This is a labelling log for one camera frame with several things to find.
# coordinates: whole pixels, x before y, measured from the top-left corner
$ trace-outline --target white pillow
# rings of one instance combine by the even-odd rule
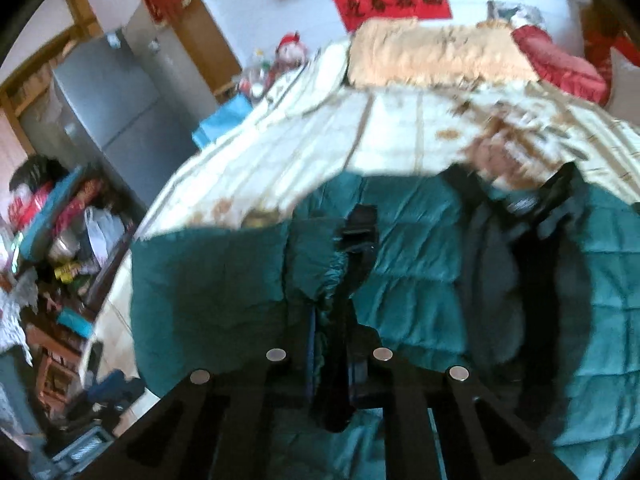
[[[640,126],[640,68],[611,49],[611,98],[606,110],[616,118]]]

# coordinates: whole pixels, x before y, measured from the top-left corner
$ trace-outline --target teal jacket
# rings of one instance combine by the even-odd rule
[[[565,265],[582,261],[589,286],[572,288],[572,273],[579,272],[573,267],[570,276],[555,278],[561,313],[554,398],[536,428],[580,480],[613,479],[640,442],[640,218],[619,199],[576,179],[574,196],[563,203],[562,215],[569,211],[565,216],[572,218],[562,224],[560,244],[574,247],[577,258],[565,255]],[[513,282],[518,269],[514,262],[491,276],[473,269],[482,278],[474,291],[491,295],[494,278],[502,291],[500,308],[494,305],[479,321],[486,325],[502,316],[484,346],[478,345],[478,331],[469,330],[461,282],[475,224],[481,224],[476,234],[482,233],[476,242],[500,238],[504,226],[487,223],[494,221],[493,204],[517,209],[535,204],[541,192],[482,187],[489,212],[484,224],[470,214],[465,189],[461,193],[445,174],[343,173],[308,195],[289,221],[239,231],[186,229],[138,241],[132,248],[131,322],[136,361],[149,389],[162,396],[195,368],[236,370],[273,348],[310,304],[322,316],[331,304],[321,298],[331,297],[344,272],[335,232],[356,204],[365,203],[378,208],[381,245],[373,272],[353,298],[358,322],[377,329],[387,347],[415,365],[481,368],[505,402],[522,398],[522,390],[508,387],[529,319],[518,298],[523,289]],[[545,192],[553,195],[552,188]],[[537,227],[545,228],[550,232],[548,225]],[[478,251],[496,264],[490,246]],[[585,292],[587,310],[578,310],[577,298]],[[476,342],[470,343],[473,335]],[[488,348],[478,364],[476,355]],[[278,412],[269,478],[382,480],[381,417],[377,410],[358,412],[346,431],[329,434],[303,413]]]

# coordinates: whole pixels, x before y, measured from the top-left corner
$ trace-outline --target metal screw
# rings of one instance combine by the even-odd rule
[[[457,381],[466,381],[469,378],[469,370],[463,366],[452,366],[449,375]]]
[[[284,361],[286,357],[287,353],[282,348],[272,348],[267,352],[267,359],[272,363]]]
[[[191,375],[189,376],[191,382],[198,385],[208,383],[210,378],[211,374],[206,370],[196,370],[191,372]]]
[[[381,346],[380,348],[376,348],[373,351],[373,357],[375,357],[378,361],[389,361],[394,356],[394,353],[389,350],[389,348],[384,348]]]

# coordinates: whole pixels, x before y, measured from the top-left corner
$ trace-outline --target green puffer jacket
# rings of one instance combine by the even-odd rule
[[[535,194],[512,195],[521,202]],[[442,176],[343,173],[307,196],[290,221],[188,229],[133,246],[132,330],[149,389],[162,396],[195,368],[221,373],[263,357],[308,300],[330,295],[339,281],[344,259],[334,234],[358,203],[377,206],[381,239],[376,266],[353,298],[358,321],[415,365],[473,367],[456,288],[472,221],[460,195]],[[584,185],[584,212],[569,236],[590,276],[591,328],[578,350],[571,323],[581,314],[562,300],[555,381],[563,427],[551,444],[580,480],[613,479],[640,442],[640,218]],[[277,412],[269,478],[382,480],[381,417],[358,412],[346,431],[330,434],[303,413]]]

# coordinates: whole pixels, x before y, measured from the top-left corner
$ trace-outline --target refrigerator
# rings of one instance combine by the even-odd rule
[[[82,43],[54,71],[62,126],[78,163],[96,162],[142,210],[196,152],[121,30]]]

